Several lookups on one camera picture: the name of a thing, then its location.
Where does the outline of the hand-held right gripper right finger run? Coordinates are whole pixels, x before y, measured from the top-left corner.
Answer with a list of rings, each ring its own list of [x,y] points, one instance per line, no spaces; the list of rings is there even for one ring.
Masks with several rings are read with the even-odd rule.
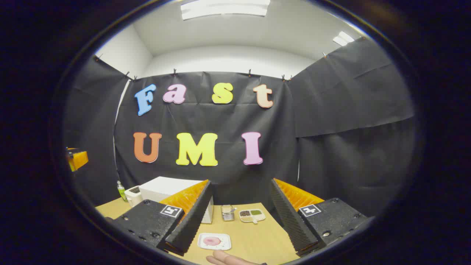
[[[270,195],[300,257],[340,241],[370,220],[339,198],[323,200],[278,179],[271,180]]]

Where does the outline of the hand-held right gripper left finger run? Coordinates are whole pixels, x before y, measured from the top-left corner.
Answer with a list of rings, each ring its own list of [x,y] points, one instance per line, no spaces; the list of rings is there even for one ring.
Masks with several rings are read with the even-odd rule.
[[[145,199],[117,218],[106,219],[136,240],[183,256],[198,232],[212,196],[212,183],[204,180],[159,202]]]

